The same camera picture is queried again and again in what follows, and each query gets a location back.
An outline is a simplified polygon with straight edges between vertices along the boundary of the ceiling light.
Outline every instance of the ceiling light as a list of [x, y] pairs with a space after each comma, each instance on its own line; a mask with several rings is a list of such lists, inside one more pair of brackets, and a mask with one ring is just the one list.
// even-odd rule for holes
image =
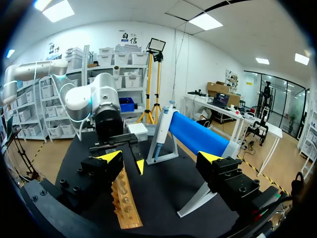
[[37, 0], [34, 3], [34, 7], [40, 11], [43, 11], [44, 8], [51, 2], [52, 0]]
[[258, 63], [269, 64], [268, 59], [256, 58]]
[[6, 54], [7, 58], [10, 58], [11, 55], [15, 52], [15, 50], [9, 50], [8, 53]]
[[51, 22], [57, 22], [61, 19], [74, 15], [73, 9], [71, 9], [67, 0], [61, 1], [54, 6], [51, 6], [47, 10], [43, 11]]
[[223, 26], [220, 22], [209, 16], [207, 13], [199, 15], [194, 19], [191, 19], [189, 22], [204, 29], [205, 31]]
[[302, 63], [304, 65], [308, 65], [309, 58], [306, 57], [306, 56], [300, 55], [298, 53], [295, 53], [295, 61], [299, 62], [299, 63]]

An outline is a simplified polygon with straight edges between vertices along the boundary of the ceiling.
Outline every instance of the ceiling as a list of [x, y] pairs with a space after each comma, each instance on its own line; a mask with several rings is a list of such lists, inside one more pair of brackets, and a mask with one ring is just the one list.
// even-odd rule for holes
[[[186, 33], [215, 45], [244, 66], [274, 70], [300, 80], [308, 80], [311, 76], [311, 61], [308, 66], [294, 62], [295, 52], [305, 55], [308, 49], [303, 37], [275, 0], [247, 0], [234, 4], [230, 2], [235, 0], [68, 1], [75, 15], [56, 23], [30, 8], [11, 41], [10, 48], [16, 52], [9, 61], [37, 41], [76, 26], [101, 21], [140, 21], [184, 31], [186, 20], [205, 10], [224, 26], [203, 31], [188, 23]], [[255, 57], [268, 59], [270, 65], [257, 63]]]

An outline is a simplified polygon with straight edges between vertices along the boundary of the black mat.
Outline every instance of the black mat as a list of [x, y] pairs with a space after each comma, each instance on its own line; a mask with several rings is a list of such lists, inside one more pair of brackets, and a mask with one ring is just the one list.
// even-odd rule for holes
[[[96, 135], [84, 133], [83, 141], [74, 138], [57, 175], [56, 184], [72, 167], [79, 167], [80, 161], [88, 156], [88, 147]], [[146, 159], [150, 148], [148, 141], [139, 143], [141, 153]], [[151, 235], [186, 234], [198, 238], [217, 237], [230, 230], [237, 213], [230, 211], [219, 195], [195, 210], [179, 218], [180, 210], [203, 184], [203, 179], [195, 168], [194, 161], [178, 147], [179, 157], [148, 166], [144, 174], [138, 175], [131, 151], [127, 145], [120, 146], [129, 177], [133, 198], [143, 227], [125, 230], [131, 233]], [[162, 154], [172, 149], [172, 139], [167, 137]], [[94, 205], [81, 215], [106, 229], [119, 230], [117, 216], [114, 214], [113, 198], [110, 193], [99, 196]]]

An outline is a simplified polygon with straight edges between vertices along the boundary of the blue tube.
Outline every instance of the blue tube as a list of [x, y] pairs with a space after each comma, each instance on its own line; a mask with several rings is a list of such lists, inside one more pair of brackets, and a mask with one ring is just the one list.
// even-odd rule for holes
[[162, 146], [163, 146], [163, 144], [158, 143], [157, 151], [156, 151], [155, 157], [154, 157], [154, 163], [157, 161], [157, 159], [158, 159], [158, 157], [159, 157], [159, 152], [160, 152]]

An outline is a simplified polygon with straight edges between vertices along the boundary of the white desk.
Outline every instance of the white desk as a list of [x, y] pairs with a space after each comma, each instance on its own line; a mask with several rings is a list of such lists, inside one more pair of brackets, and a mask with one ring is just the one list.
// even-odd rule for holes
[[[245, 119], [243, 118], [243, 121], [245, 121], [246, 123], [250, 124], [250, 125], [253, 125], [255, 121], [258, 121], [260, 122], [261, 120], [259, 118], [255, 118], [254, 120], [249, 120], [249, 119]], [[279, 143], [279, 140], [281, 138], [283, 138], [283, 132], [282, 132], [282, 129], [275, 126], [275, 125], [272, 125], [271, 123], [268, 123], [266, 122], [265, 125], [267, 125], [268, 127], [268, 134], [271, 134], [273, 136], [275, 136], [275, 141], [274, 143], [272, 144], [272, 147], [271, 147], [271, 150], [269, 151], [266, 159], [264, 160], [263, 164], [262, 164], [262, 167], [260, 169], [260, 172], [258, 173], [258, 176], [263, 172], [264, 168], [266, 167], [266, 165], [268, 164], [268, 162], [270, 161], [276, 147], [277, 147], [277, 144]], [[242, 140], [241, 140], [241, 144], [240, 146], [242, 145], [242, 142], [244, 140], [244, 136], [245, 136], [245, 133], [246, 133], [247, 130], [245, 130], [245, 132], [243, 133], [243, 136], [242, 136]]]
[[224, 134], [225, 136], [228, 136], [230, 138], [230, 141], [234, 141], [234, 142], [237, 142], [238, 139], [239, 139], [239, 135], [241, 133], [241, 130], [242, 130], [242, 126], [243, 126], [243, 118], [240, 114], [235, 114], [234, 112], [232, 111], [227, 111], [225, 109], [222, 109], [222, 108], [219, 108], [219, 107], [216, 107], [214, 105], [211, 105], [211, 104], [208, 104], [204, 101], [204, 99], [202, 97], [199, 97], [197, 95], [192, 95], [192, 94], [186, 94], [186, 96], [184, 96], [185, 98], [185, 101], [187, 103], [188, 102], [192, 102], [192, 103], [195, 103], [195, 104], [198, 104], [200, 106], [203, 106], [203, 107], [206, 107], [206, 108], [209, 108], [209, 109], [213, 109], [219, 113], [222, 113], [222, 114], [225, 114], [226, 116], [228, 117], [231, 117], [233, 119], [236, 119], [236, 124], [234, 126], [234, 129], [233, 129], [233, 132], [232, 132], [232, 135], [227, 135], [225, 134], [224, 132], [218, 130], [217, 128], [212, 128], [214, 130], [216, 130], [217, 132], [221, 133], [221, 134]]

